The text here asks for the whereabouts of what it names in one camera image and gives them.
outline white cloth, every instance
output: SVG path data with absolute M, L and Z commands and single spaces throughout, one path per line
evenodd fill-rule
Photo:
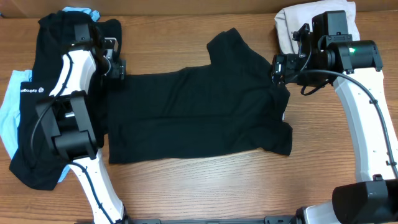
M 282 9 L 275 16 L 275 26 L 279 39 L 280 50 L 283 54 L 297 54 L 298 42 L 293 40 L 292 32 L 298 31 L 305 23 L 310 24 L 312 31 L 312 18 L 326 11 L 344 10 L 347 15 L 348 33 L 353 35 L 353 40 L 360 40 L 359 31 L 355 25 L 355 2 L 347 0 L 323 0 L 298 4 Z

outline wooden table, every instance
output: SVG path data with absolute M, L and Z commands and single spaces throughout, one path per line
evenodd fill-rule
M 272 60 L 278 51 L 274 14 L 117 17 L 123 25 L 122 57 L 128 74 L 171 72 L 210 63 L 206 44 L 237 28 L 249 46 Z M 358 13 L 362 39 L 374 40 L 384 63 L 384 88 L 398 127 L 398 13 Z M 37 19 L 0 20 L 0 98 L 12 70 L 31 69 Z M 285 120 L 294 130 L 289 157 L 256 149 L 204 159 L 164 159 L 108 166 L 109 176 L 133 218 L 261 218 L 293 214 L 331 198 L 354 179 L 354 153 L 341 103 L 328 86 L 312 96 L 289 85 Z M 104 147 L 108 159 L 108 144 Z M 51 192 L 32 190 L 9 171 L 0 145 L 0 223 L 73 223 L 91 220 L 75 175 Z

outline wood grain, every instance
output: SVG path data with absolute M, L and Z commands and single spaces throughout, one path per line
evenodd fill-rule
M 7 17 L 44 17 L 65 6 L 89 7 L 102 16 L 209 15 L 277 13 L 281 9 L 314 0 L 0 0 L 0 11 Z M 359 0 L 356 10 L 397 10 L 396 0 Z
M 171 72 L 209 64 L 206 44 L 219 32 L 237 28 L 267 60 L 277 53 L 273 14 L 117 17 L 123 25 L 122 57 L 129 74 Z M 362 39 L 378 44 L 392 121 L 398 127 L 398 27 L 396 12 L 357 15 Z M 0 22 L 0 98 L 12 70 L 32 68 L 37 19 Z M 163 159 L 107 165 L 109 176 L 133 218 L 261 218 L 293 214 L 301 206 L 331 198 L 339 185 L 355 182 L 354 154 L 341 103 L 332 87 L 301 96 L 289 85 L 285 120 L 294 130 L 285 157 L 262 149 L 203 159 Z M 104 147 L 108 159 L 108 143 Z M 0 145 L 0 223 L 73 223 L 92 219 L 74 174 L 44 192 L 26 187 L 9 171 Z

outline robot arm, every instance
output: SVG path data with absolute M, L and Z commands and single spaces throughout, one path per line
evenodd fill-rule
M 103 161 L 103 134 L 88 103 L 92 83 L 107 85 L 95 86 L 100 91 L 121 85 L 126 62 L 113 57 L 118 49 L 117 40 L 102 38 L 98 32 L 88 24 L 75 26 L 76 41 L 66 46 L 60 78 L 36 110 L 42 117 L 38 123 L 43 127 L 50 150 L 68 161 L 78 177 L 93 210 L 94 222 L 127 223 L 123 203 L 113 189 Z
M 384 97 L 377 46 L 370 40 L 352 41 L 345 11 L 315 16 L 312 26 L 313 32 L 308 24 L 294 32 L 300 41 L 298 55 L 275 55 L 271 76 L 276 85 L 302 85 L 303 95 L 328 83 L 334 86 L 353 139 L 357 183 L 337 187 L 330 202 L 297 210 L 291 222 L 394 222 L 398 142 Z M 307 86 L 315 88 L 304 93 Z

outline black t-shirt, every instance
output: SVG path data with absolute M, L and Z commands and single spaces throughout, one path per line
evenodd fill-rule
M 58 80 L 21 83 L 21 121 L 18 126 L 18 150 L 12 158 L 10 170 L 28 187 L 52 190 L 61 176 L 66 161 L 50 152 L 41 125 L 35 133 L 34 153 L 30 150 L 30 137 L 39 118 L 36 102 L 47 97 Z
M 236 29 L 209 44 L 211 65 L 130 75 L 108 93 L 109 162 L 219 156 L 262 147 L 289 155 L 290 93 Z
M 49 151 L 41 126 L 34 141 L 38 161 L 33 160 L 30 136 L 38 118 L 34 108 L 58 81 L 61 46 L 75 38 L 73 25 L 87 22 L 91 18 L 81 12 L 58 12 L 39 21 L 33 82 L 21 85 L 19 148 L 10 165 L 33 189 L 52 190 L 66 164 Z M 119 21 L 96 26 L 105 37 L 117 38 L 120 51 Z M 109 133 L 111 163 L 217 156 L 257 147 L 290 154 L 292 128 L 282 121 L 289 92 L 271 83 L 270 64 L 236 29 L 217 35 L 208 50 L 211 65 L 130 75 L 119 91 L 102 91 L 91 83 L 89 104 L 104 134 Z

